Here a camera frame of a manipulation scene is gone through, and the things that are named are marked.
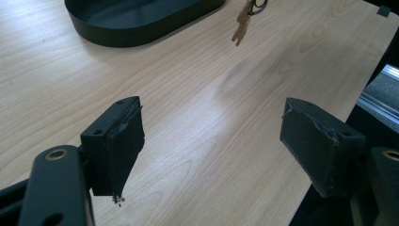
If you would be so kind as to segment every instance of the wood grain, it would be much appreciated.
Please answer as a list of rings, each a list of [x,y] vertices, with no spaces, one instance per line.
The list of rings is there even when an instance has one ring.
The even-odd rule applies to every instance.
[[[75,32],[63,1],[0,8],[0,188],[139,95],[145,147],[118,208],[98,225],[287,225],[310,181],[279,141],[286,97],[345,120],[399,25],[360,0],[270,0],[239,47],[245,1],[145,46],[114,49]]]

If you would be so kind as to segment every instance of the black container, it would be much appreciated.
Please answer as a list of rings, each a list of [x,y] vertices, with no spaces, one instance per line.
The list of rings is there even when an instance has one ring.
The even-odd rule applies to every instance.
[[[109,47],[133,47],[157,40],[226,0],[65,0],[76,31]]]

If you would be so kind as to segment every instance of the light wood surface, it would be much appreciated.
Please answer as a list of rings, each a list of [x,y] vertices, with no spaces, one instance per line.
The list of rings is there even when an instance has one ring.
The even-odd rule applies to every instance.
[[[345,120],[399,25],[360,0],[269,0],[236,47],[243,0],[136,48],[75,32],[63,1],[0,5],[0,188],[139,95],[146,144],[98,225],[287,225],[310,181],[279,141],[286,97]]]

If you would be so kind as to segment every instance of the brass key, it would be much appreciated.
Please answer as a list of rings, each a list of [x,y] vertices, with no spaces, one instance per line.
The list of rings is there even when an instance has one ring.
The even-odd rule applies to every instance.
[[[240,14],[237,17],[237,22],[240,24],[235,30],[234,35],[232,36],[232,41],[236,41],[237,43],[235,44],[238,46],[241,42],[241,40],[244,38],[244,36],[247,33],[248,25],[250,22],[250,17],[249,13],[252,10],[252,3],[253,0],[247,0],[246,5],[244,6],[243,10],[241,10]]]

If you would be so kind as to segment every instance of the bunch of keys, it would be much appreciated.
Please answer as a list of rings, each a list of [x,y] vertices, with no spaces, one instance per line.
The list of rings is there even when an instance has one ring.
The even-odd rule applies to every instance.
[[[260,13],[266,8],[267,0],[264,0],[263,4],[260,6],[257,5],[256,0],[247,0],[246,5],[243,10],[241,10],[240,14],[237,17],[237,22],[240,24],[238,28],[235,30],[234,35],[232,36],[232,41],[236,41],[236,46],[240,45],[241,40],[247,33],[248,25],[250,22],[250,16]],[[259,8],[257,11],[253,11],[253,7]]]

